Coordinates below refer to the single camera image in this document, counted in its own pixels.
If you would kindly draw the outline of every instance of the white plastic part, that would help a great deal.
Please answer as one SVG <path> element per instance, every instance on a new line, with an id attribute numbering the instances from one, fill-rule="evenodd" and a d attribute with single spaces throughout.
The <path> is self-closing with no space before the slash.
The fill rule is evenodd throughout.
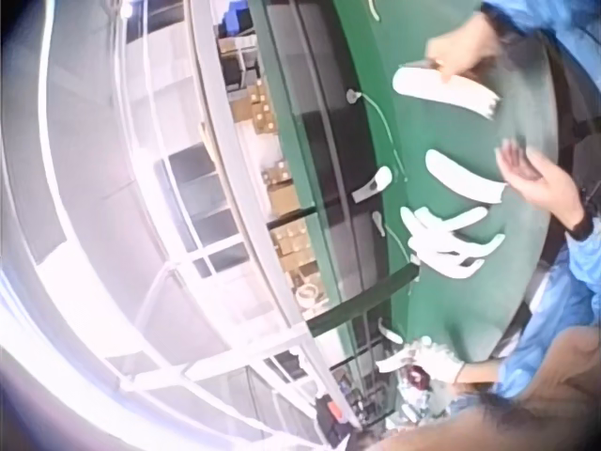
<path id="1" fill-rule="evenodd" d="M 436 69 L 403 67 L 393 77 L 393 88 L 404 96 L 449 103 L 491 119 L 499 96 L 469 78 L 454 75 L 444 83 Z"/>
<path id="2" fill-rule="evenodd" d="M 506 183 L 477 176 L 434 149 L 425 153 L 425 166 L 443 185 L 468 199 L 500 204 Z"/>
<path id="3" fill-rule="evenodd" d="M 311 308 L 316 304 L 319 289 L 314 284 L 305 284 L 297 289 L 295 296 L 302 308 Z"/>
<path id="4" fill-rule="evenodd" d="M 413 358 L 414 351 L 411 347 L 407 346 L 401 349 L 396 354 L 391 357 L 380 360 L 376 362 L 376 366 L 378 367 L 378 371 L 380 373 L 392 373 L 396 371 L 398 368 L 404 365 L 409 365 L 415 362 Z"/>
<path id="5" fill-rule="evenodd" d="M 379 211 L 374 211 L 372 213 L 372 220 L 374 221 L 374 225 L 378 229 L 379 236 L 385 238 L 386 230 L 384 229 L 384 220 L 382 219 L 382 213 L 380 213 Z"/>
<path id="6" fill-rule="evenodd" d="M 413 245 L 427 253 L 457 252 L 463 258 L 482 258 L 492 254 L 505 240 L 501 233 L 487 244 L 460 240 L 450 232 L 426 228 L 407 207 L 401 207 L 401 219 L 414 239 Z M 431 266 L 419 253 L 417 257 Z"/>
<path id="7" fill-rule="evenodd" d="M 433 252 L 432 249 L 429 249 L 427 246 L 423 246 L 421 241 L 418 241 L 413 237 L 409 238 L 408 246 L 418 256 L 421 254 L 421 252 L 436 254 L 437 258 L 440 260 L 440 264 L 448 267 L 461 266 L 461 263 L 467 259 L 467 257 L 459 254 L 441 254 L 438 252 Z"/>
<path id="8" fill-rule="evenodd" d="M 470 278 L 485 264 L 485 261 L 480 258 L 474 260 L 469 266 L 461 266 L 457 261 L 465 260 L 464 257 L 439 254 L 428 249 L 420 250 L 417 256 L 434 271 L 451 279 Z"/>
<path id="9" fill-rule="evenodd" d="M 476 207 L 475 209 L 471 209 L 457 215 L 455 218 L 445 220 L 432 214 L 428 207 L 421 207 L 420 209 L 416 210 L 414 214 L 420 223 L 422 223 L 426 228 L 444 232 L 453 232 L 455 230 L 459 230 L 460 228 L 465 228 L 482 221 L 488 215 L 488 209 L 485 207 Z"/>
<path id="10" fill-rule="evenodd" d="M 375 0 L 367 0 L 367 4 L 369 5 L 369 12 L 372 13 L 372 17 L 376 20 L 376 22 L 379 22 L 380 18 L 378 12 L 376 11 L 374 1 Z"/>
<path id="11" fill-rule="evenodd" d="M 379 329 L 379 332 L 382 334 L 383 337 L 388 338 L 393 343 L 396 343 L 397 345 L 403 345 L 403 344 L 405 344 L 405 340 L 403 339 L 403 337 L 401 335 L 399 335 L 396 332 L 393 332 L 390 329 L 384 327 L 384 324 L 382 324 L 382 318 L 380 318 L 378 320 L 378 329 Z"/>
<path id="12" fill-rule="evenodd" d="M 369 199 L 371 196 L 384 191 L 393 182 L 393 171 L 388 166 L 382 166 L 365 186 L 353 193 L 356 204 Z"/>

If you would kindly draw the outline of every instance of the white cable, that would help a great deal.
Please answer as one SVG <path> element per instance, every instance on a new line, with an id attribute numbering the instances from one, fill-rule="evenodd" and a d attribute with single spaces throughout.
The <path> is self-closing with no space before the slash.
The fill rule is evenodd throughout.
<path id="1" fill-rule="evenodd" d="M 374 5 L 375 0 L 367 0 L 367 5 L 369 5 L 369 12 L 371 12 L 372 17 L 376 20 L 376 22 L 380 21 L 379 14 L 376 11 L 376 6 Z"/>

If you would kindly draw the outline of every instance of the red object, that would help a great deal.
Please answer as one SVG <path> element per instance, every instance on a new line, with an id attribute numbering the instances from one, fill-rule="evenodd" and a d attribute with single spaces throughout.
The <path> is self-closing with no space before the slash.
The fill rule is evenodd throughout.
<path id="1" fill-rule="evenodd" d="M 400 369 L 401 377 L 418 390 L 425 391 L 430 387 L 430 375 L 421 366 L 405 365 Z"/>

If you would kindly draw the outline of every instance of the white curved strip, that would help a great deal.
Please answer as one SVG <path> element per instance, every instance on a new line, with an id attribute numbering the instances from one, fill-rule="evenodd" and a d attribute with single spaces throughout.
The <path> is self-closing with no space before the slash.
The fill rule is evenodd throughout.
<path id="1" fill-rule="evenodd" d="M 388 338 L 393 343 L 396 343 L 397 345 L 402 345 L 405 343 L 405 340 L 403 339 L 403 337 L 401 335 L 384 327 L 384 324 L 382 323 L 382 318 L 380 318 L 378 320 L 378 329 L 379 329 L 379 332 L 382 334 L 382 336 L 384 336 L 385 338 Z"/>
<path id="2" fill-rule="evenodd" d="M 409 238 L 408 246 L 411 248 L 411 250 L 413 252 L 415 252 L 417 254 L 418 257 L 421 254 L 421 252 L 435 254 L 437 259 L 440 260 L 440 264 L 444 265 L 444 266 L 448 266 L 448 267 L 460 266 L 461 263 L 463 263 L 467 259 L 465 256 L 462 256 L 460 254 L 454 255 L 454 254 L 441 254 L 438 252 L 433 252 L 432 249 L 428 248 L 427 245 L 424 245 L 424 243 L 422 241 L 418 241 L 413 237 Z"/>
<path id="3" fill-rule="evenodd" d="M 491 119 L 499 96 L 469 78 L 454 75 L 444 83 L 435 69 L 404 67 L 393 77 L 394 90 L 404 96 L 449 103 Z"/>
<path id="4" fill-rule="evenodd" d="M 353 200 L 356 204 L 380 194 L 393 182 L 393 171 L 388 166 L 382 166 L 376 172 L 374 177 L 369 180 L 365 186 L 353 193 Z"/>
<path id="5" fill-rule="evenodd" d="M 429 251 L 419 252 L 418 257 L 434 271 L 452 279 L 467 279 L 472 277 L 485 264 L 484 260 L 478 259 L 469 266 L 453 265 L 445 258 L 445 255 Z"/>
<path id="6" fill-rule="evenodd" d="M 443 185 L 468 199 L 486 204 L 500 204 L 506 183 L 477 176 L 462 165 L 430 149 L 425 153 L 425 166 Z"/>
<path id="7" fill-rule="evenodd" d="M 434 215 L 428 207 L 421 207 L 414 212 L 415 217 L 425 228 L 453 232 L 460 228 L 465 228 L 482 221 L 488 215 L 488 209 L 485 207 L 476 207 L 450 219 L 441 219 Z"/>
<path id="8" fill-rule="evenodd" d="M 487 244 L 460 240 L 450 232 L 425 228 L 407 207 L 401 207 L 401 219 L 414 238 L 414 245 L 433 253 L 457 252 L 465 258 L 481 258 L 492 254 L 505 240 L 503 234 L 496 235 Z"/>

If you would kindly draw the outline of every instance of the white glove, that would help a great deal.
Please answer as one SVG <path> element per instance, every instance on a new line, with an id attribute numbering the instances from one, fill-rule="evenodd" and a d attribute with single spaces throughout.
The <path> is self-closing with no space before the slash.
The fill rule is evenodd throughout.
<path id="1" fill-rule="evenodd" d="M 437 345 L 425 336 L 406 345 L 392 357 L 376 362 L 382 373 L 389 373 L 404 365 L 421 366 L 432 379 L 454 383 L 465 363 L 445 345 Z"/>
<path id="2" fill-rule="evenodd" d="M 415 365 L 421 366 L 432 379 L 454 383 L 465 362 L 446 346 L 420 343 L 415 353 Z"/>

